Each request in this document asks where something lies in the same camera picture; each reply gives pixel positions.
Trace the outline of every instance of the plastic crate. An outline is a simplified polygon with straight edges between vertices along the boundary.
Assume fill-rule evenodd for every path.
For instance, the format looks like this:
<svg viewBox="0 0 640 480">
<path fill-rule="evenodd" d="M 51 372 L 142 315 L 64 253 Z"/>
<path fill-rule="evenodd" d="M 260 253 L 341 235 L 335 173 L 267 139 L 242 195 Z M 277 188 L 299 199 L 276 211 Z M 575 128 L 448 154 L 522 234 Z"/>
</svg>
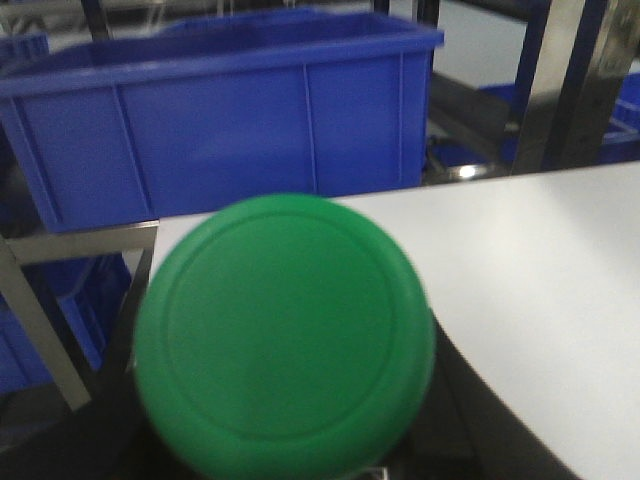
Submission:
<svg viewBox="0 0 640 480">
<path fill-rule="evenodd" d="M 51 231 L 417 186 L 441 32 L 372 13 L 72 47 L 0 80 Z"/>
<path fill-rule="evenodd" d="M 15 35 L 0 38 L 0 71 L 35 60 L 49 53 L 49 43 L 45 33 Z M 13 159 L 11 147 L 0 128 L 0 175 Z"/>
<path fill-rule="evenodd" d="M 89 365 L 98 370 L 131 282 L 122 256 L 53 262 L 36 268 L 55 295 Z M 48 297 L 37 293 L 45 311 L 50 312 Z M 50 381 L 38 353 L 0 297 L 0 394 Z"/>
<path fill-rule="evenodd" d="M 261 10 L 224 17 L 196 17 L 179 20 L 161 30 L 158 35 L 202 33 L 229 25 L 278 24 L 292 20 L 328 17 L 331 14 L 311 7 Z"/>
<path fill-rule="evenodd" d="M 0 38 L 0 70 L 16 63 L 35 60 L 49 53 L 45 33 Z"/>
<path fill-rule="evenodd" d="M 0 297 L 0 395 L 50 381 L 49 371 Z"/>
<path fill-rule="evenodd" d="M 55 262 L 42 271 L 89 364 L 99 369 L 131 283 L 122 255 Z"/>
<path fill-rule="evenodd" d="M 625 78 L 613 109 L 613 118 L 640 130 L 640 73 Z"/>
</svg>

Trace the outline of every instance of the round green cap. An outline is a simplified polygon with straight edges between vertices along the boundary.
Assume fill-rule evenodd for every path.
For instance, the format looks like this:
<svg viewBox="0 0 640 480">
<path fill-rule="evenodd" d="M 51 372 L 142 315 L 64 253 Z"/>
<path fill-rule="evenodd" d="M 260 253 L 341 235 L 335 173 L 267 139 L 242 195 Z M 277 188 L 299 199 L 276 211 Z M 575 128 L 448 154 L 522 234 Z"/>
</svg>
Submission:
<svg viewBox="0 0 640 480">
<path fill-rule="evenodd" d="M 305 195 L 214 215 L 167 257 L 135 332 L 168 445 L 221 480 L 335 479 L 378 460 L 429 382 L 434 327 L 398 246 Z"/>
</svg>

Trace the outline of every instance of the blue bin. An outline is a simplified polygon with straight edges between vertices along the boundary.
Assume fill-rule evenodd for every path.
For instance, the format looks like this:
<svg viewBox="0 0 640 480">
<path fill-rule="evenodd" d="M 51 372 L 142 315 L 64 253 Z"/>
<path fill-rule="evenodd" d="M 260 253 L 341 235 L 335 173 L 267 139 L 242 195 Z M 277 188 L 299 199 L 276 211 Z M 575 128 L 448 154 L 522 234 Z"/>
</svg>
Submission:
<svg viewBox="0 0 640 480">
<path fill-rule="evenodd" d="M 49 53 L 45 33 L 0 38 L 0 70 L 20 62 L 35 60 Z"/>
<path fill-rule="evenodd" d="M 196 17 L 179 20 L 161 30 L 158 35 L 202 33 L 230 25 L 278 24 L 295 20 L 328 17 L 331 14 L 311 7 L 261 10 L 224 17 Z"/>
<path fill-rule="evenodd" d="M 35 268 L 49 285 L 89 365 L 98 370 L 131 283 L 122 256 L 67 260 Z M 45 311 L 51 311 L 49 297 L 40 292 L 39 298 Z M 0 394 L 47 382 L 51 382 L 51 375 L 0 297 Z"/>
<path fill-rule="evenodd" d="M 0 38 L 0 71 L 6 67 L 30 62 L 47 53 L 49 53 L 49 43 L 45 33 Z M 6 168 L 11 160 L 11 147 L 0 128 L 0 169 Z"/>
<path fill-rule="evenodd" d="M 41 268 L 89 365 L 98 370 L 131 283 L 122 255 L 54 262 Z"/>
<path fill-rule="evenodd" d="M 0 395 L 50 381 L 49 371 L 0 297 Z"/>
<path fill-rule="evenodd" d="M 0 80 L 54 232 L 416 186 L 441 32 L 365 13 L 73 47 Z"/>
</svg>

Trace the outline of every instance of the white tabletop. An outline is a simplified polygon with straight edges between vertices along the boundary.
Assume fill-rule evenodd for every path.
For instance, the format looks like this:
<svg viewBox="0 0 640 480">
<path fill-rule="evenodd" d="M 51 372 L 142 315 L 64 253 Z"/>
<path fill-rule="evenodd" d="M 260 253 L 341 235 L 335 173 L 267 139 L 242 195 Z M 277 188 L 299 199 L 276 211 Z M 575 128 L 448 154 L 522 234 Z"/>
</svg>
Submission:
<svg viewBox="0 0 640 480">
<path fill-rule="evenodd" d="M 405 250 L 444 331 L 579 477 L 640 475 L 640 163 L 337 200 Z M 152 271 L 209 215 L 160 222 Z"/>
</svg>

